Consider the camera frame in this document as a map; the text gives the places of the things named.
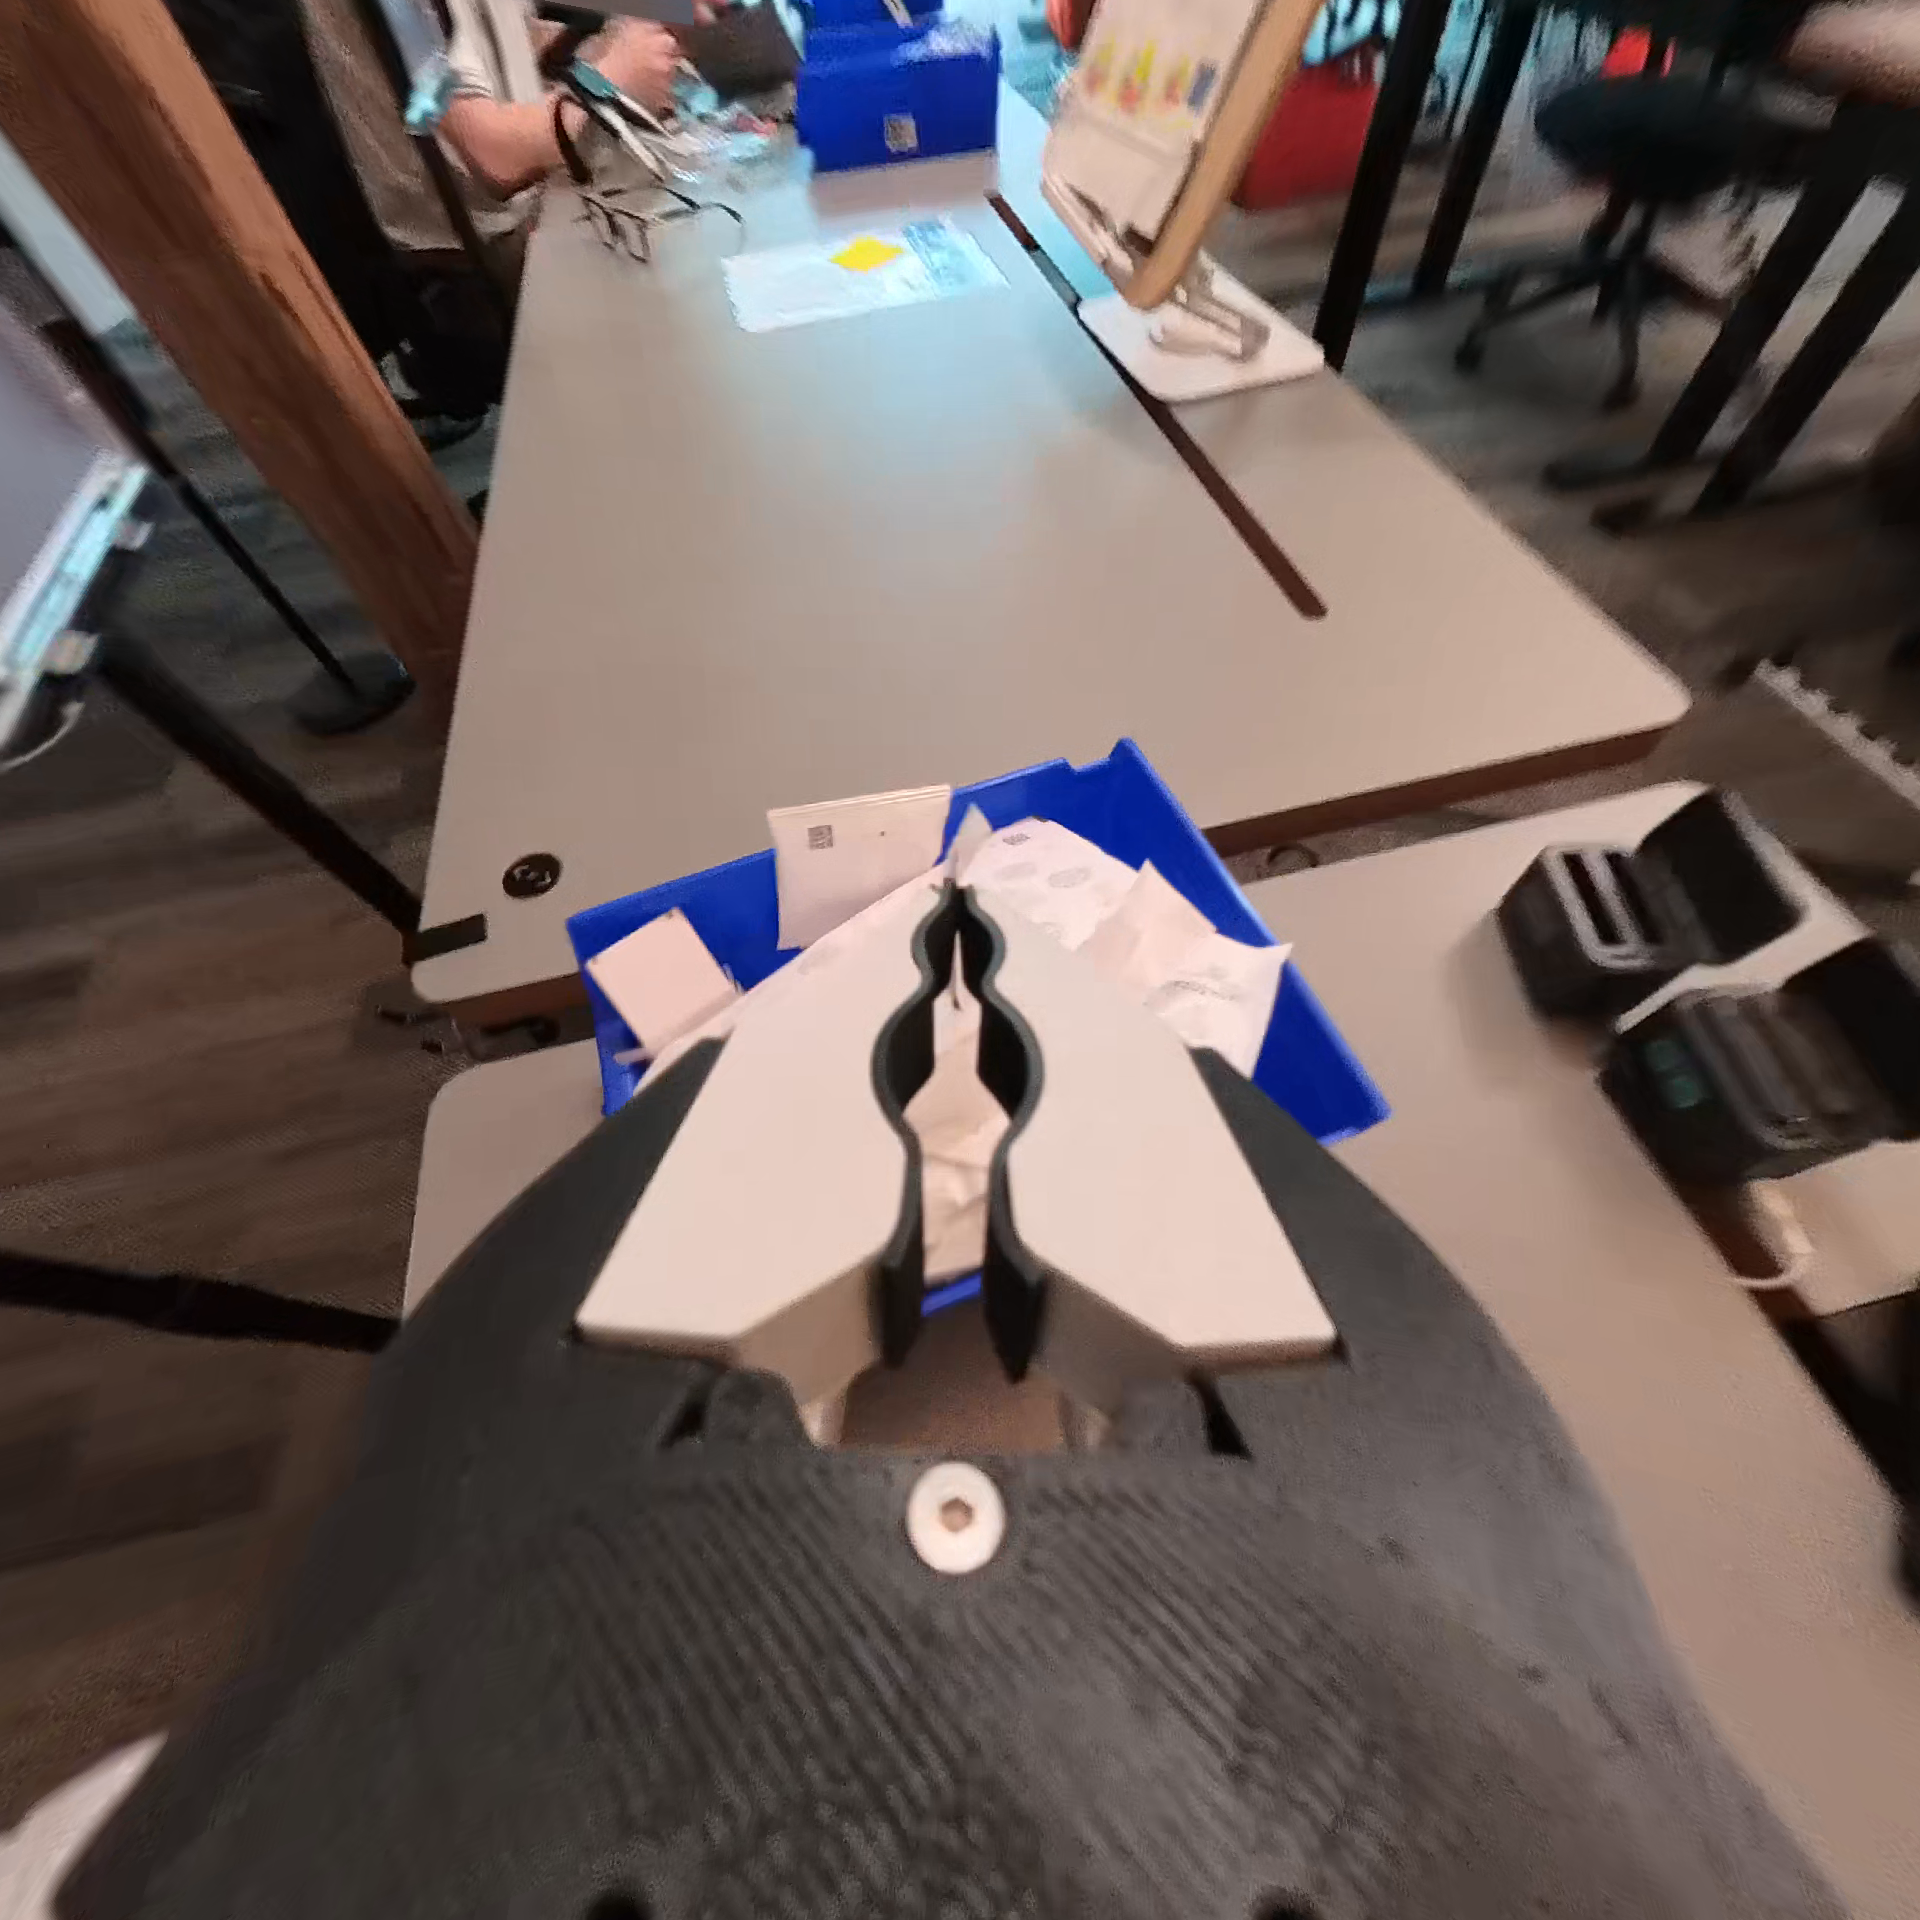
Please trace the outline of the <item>wooden post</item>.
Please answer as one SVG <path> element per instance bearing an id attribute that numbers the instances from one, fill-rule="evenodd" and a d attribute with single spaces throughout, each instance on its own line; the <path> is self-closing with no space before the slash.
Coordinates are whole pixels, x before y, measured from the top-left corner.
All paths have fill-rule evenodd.
<path id="1" fill-rule="evenodd" d="M 447 734 L 477 528 L 163 4 L 4 2 L 7 139 Z"/>

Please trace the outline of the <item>blue plastic bin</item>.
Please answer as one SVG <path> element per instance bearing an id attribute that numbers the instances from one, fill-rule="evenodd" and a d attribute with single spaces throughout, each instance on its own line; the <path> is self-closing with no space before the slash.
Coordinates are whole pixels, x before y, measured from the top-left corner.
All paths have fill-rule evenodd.
<path id="1" fill-rule="evenodd" d="M 1196 837 L 1208 862 L 1231 878 L 1247 917 L 1260 932 L 1267 932 L 1225 862 L 1211 850 L 1211 843 L 1172 797 L 1161 774 L 1130 738 L 1121 741 L 1106 759 L 1085 765 L 1052 759 L 951 794 L 951 812 L 981 803 L 995 824 L 1005 824 L 1015 810 L 1045 812 L 1048 816 L 1053 816 L 1056 810 L 1068 814 L 1085 810 L 1092 814 L 1092 827 L 1116 824 L 1121 829 L 1122 852 L 1138 852 L 1145 840 L 1161 837 L 1161 829 L 1141 824 L 1143 816 L 1172 819 Z M 777 875 L 770 850 L 667 880 L 650 891 L 592 906 L 571 917 L 568 934 L 584 963 L 584 976 L 588 979 L 586 957 L 591 954 L 674 906 L 687 910 L 714 957 L 738 988 L 760 988 L 764 979 L 776 976 L 796 957 L 796 950 L 777 946 Z M 605 1116 L 612 1116 L 635 1095 L 650 1066 L 626 1054 L 633 1035 L 592 983 L 588 995 L 603 1074 Z M 1386 1096 L 1375 1079 L 1360 1068 L 1321 1000 L 1297 976 L 1290 960 L 1265 1056 L 1249 1079 L 1321 1146 L 1354 1138 L 1388 1116 Z"/>
<path id="2" fill-rule="evenodd" d="M 796 131 L 818 175 L 997 147 L 1001 34 L 932 2 L 803 4 Z"/>

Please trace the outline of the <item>white card with code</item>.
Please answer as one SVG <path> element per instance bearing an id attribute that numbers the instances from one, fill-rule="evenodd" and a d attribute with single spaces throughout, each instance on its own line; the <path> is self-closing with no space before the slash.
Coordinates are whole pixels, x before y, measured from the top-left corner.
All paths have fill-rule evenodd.
<path id="1" fill-rule="evenodd" d="M 803 950 L 922 878 L 945 854 L 953 789 L 922 784 L 770 807 L 777 946 Z"/>

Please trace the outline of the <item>long dark-legged desk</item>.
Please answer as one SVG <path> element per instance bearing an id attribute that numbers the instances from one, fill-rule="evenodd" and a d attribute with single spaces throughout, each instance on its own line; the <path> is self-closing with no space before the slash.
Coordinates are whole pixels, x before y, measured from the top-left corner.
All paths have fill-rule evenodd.
<path id="1" fill-rule="evenodd" d="M 1452 291 L 1480 291 L 1456 276 L 1463 232 L 1477 208 L 1506 107 L 1537 28 L 1549 11 L 1647 29 L 1652 45 L 1675 45 L 1682 63 L 1624 77 L 1717 79 L 1728 90 L 1767 86 L 1811 98 L 1831 124 L 1816 143 L 1784 229 L 1751 269 L 1712 348 L 1644 448 L 1597 448 L 1549 463 L 1559 492 L 1600 490 L 1631 477 L 1693 466 L 1721 414 L 1759 367 L 1813 269 L 1829 253 L 1871 186 L 1903 197 L 1880 237 L 1813 324 L 1759 412 L 1720 454 L 1685 518 L 1733 511 L 1759 496 L 1788 448 L 1875 335 L 1895 301 L 1916 285 L 1916 4 L 1488 4 L 1492 38 L 1434 206 L 1424 250 L 1409 280 L 1375 288 L 1375 266 L 1411 155 L 1429 82 L 1437 69 L 1449 4 L 1401 4 L 1386 55 L 1378 104 L 1335 236 L 1312 338 L 1343 371 L 1369 303 L 1431 303 Z"/>

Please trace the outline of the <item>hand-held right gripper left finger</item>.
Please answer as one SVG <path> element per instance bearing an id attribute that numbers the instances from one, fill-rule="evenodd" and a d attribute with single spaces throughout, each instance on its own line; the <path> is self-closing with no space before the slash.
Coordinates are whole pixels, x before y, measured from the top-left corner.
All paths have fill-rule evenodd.
<path id="1" fill-rule="evenodd" d="M 959 891 L 907 888 L 820 967 L 697 1047 L 706 1076 L 576 1316 L 584 1340 L 839 1400 L 915 1348 L 924 1154 L 907 1106 L 937 1066 Z"/>

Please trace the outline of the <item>crumpled white paper heap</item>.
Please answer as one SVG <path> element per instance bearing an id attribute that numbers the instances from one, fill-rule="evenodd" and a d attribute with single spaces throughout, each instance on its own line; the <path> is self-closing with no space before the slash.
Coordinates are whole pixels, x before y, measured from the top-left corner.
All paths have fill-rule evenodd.
<path id="1" fill-rule="evenodd" d="M 1085 810 L 1015 810 L 995 824 L 981 803 L 951 805 L 937 866 L 804 950 L 831 956 L 885 926 L 915 926 L 949 884 L 978 888 L 1085 957 L 1188 1047 L 1250 1076 L 1280 1008 L 1290 948 L 1258 931 L 1187 827 L 1161 816 L 1141 824 L 1161 837 L 1122 852 L 1121 829 L 1092 827 Z"/>

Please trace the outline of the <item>paper with yellow note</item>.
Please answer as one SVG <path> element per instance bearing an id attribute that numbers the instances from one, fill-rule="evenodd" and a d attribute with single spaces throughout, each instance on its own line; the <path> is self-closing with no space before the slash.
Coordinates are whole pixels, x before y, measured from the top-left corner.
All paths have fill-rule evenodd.
<path id="1" fill-rule="evenodd" d="M 945 215 L 863 229 L 722 260 L 728 307 L 745 333 L 858 319 L 997 293 L 1005 275 Z"/>

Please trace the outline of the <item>red storage bin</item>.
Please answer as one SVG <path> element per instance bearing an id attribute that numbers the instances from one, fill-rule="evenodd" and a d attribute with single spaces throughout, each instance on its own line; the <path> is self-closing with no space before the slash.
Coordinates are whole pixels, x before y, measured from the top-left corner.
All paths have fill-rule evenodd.
<path id="1" fill-rule="evenodd" d="M 1380 67 L 1376 38 L 1301 67 L 1285 84 L 1232 203 L 1260 213 L 1348 197 L 1378 104 Z"/>

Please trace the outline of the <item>small white packet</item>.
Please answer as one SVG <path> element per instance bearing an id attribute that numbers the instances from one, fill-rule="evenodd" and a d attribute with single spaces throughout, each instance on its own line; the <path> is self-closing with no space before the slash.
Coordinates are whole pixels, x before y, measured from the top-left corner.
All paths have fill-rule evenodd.
<path id="1" fill-rule="evenodd" d="M 732 974 L 679 906 L 591 954 L 584 972 L 629 1029 L 633 1059 L 655 1061 L 729 1014 L 740 998 Z"/>

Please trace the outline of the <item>black office chair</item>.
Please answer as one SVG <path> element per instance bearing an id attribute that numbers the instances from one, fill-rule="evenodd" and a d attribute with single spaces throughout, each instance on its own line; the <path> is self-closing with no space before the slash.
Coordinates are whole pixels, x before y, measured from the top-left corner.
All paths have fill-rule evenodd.
<path id="1" fill-rule="evenodd" d="M 1498 331 L 1593 296 L 1592 319 L 1616 331 L 1616 372 L 1600 410 L 1624 412 L 1641 395 L 1644 328 L 1658 307 L 1725 319 L 1735 303 L 1658 258 L 1663 226 L 1707 200 L 1751 203 L 1800 186 L 1829 124 L 1811 98 L 1779 86 L 1680 77 L 1561 86 L 1537 109 L 1533 133 L 1573 183 L 1600 194 L 1600 208 L 1573 250 L 1492 271 L 1453 349 L 1456 372 L 1480 372 Z"/>

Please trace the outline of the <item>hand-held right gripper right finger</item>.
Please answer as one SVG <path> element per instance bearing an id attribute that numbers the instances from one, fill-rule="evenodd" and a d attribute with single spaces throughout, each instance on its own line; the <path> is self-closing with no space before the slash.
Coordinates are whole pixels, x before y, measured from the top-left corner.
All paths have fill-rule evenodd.
<path id="1" fill-rule="evenodd" d="M 1138 1386 L 1331 1356 L 1335 1322 L 1211 1080 L 1253 1086 L 981 886 L 961 893 L 961 968 L 1005 1117 L 981 1263 L 1001 1372 L 1116 1412 Z"/>

